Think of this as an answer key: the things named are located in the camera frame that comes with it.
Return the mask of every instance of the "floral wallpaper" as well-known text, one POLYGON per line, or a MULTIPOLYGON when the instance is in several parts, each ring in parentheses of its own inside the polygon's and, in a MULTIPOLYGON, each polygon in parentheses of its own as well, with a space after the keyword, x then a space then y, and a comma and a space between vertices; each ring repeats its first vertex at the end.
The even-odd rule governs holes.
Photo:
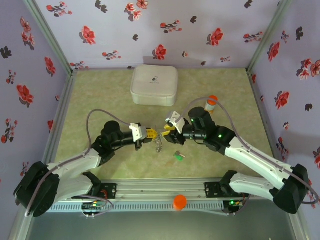
POLYGON ((0 232, 6 240, 19 205, 14 190, 43 159, 67 73, 23 1, 2 1, 0 21, 0 232))
MULTIPOLYGON (((274 134, 280 160, 308 170, 309 184, 320 194, 320 1, 293 1, 268 46, 253 67, 252 84, 274 134)), ((308 193, 305 201, 314 200, 308 193)), ((319 239, 320 203, 303 205, 311 231, 319 239)))
MULTIPOLYGON (((140 64, 246 68, 279 4, 279 0, 35 2, 72 69, 140 64)), ((276 52, 275 44, 271 60, 276 52)))

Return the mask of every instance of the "small bottle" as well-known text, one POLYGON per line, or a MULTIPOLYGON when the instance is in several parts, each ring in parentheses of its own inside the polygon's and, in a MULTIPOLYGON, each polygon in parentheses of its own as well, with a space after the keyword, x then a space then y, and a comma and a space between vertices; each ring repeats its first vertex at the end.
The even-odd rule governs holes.
MULTIPOLYGON (((217 96, 215 96, 215 95, 211 95, 211 96, 209 96, 209 98, 218 101, 218 98, 217 98, 217 96)), ((215 101, 213 101, 213 100, 207 100, 206 103, 205 103, 204 110, 206 110, 206 111, 209 112, 210 114, 213 114, 216 105, 217 105, 217 103, 216 103, 215 101)))

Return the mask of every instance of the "orange bottle cap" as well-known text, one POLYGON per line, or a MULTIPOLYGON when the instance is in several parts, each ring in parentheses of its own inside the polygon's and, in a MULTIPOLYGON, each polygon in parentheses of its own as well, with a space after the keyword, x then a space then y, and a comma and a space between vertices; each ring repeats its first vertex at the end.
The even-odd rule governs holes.
POLYGON ((187 205, 187 198, 183 195, 177 195, 173 200, 175 210, 181 211, 187 205))
MULTIPOLYGON (((214 99, 214 100, 217 100, 217 101, 218 101, 218 98, 217 98, 217 96, 215 96, 215 95, 211 95, 211 96, 209 96, 209 98, 211 98, 211 99, 214 99)), ((214 105, 216 105, 216 104, 217 104, 215 101, 212 101, 212 100, 207 100, 206 102, 207 102, 208 104, 210 104, 211 106, 214 106, 214 105)))

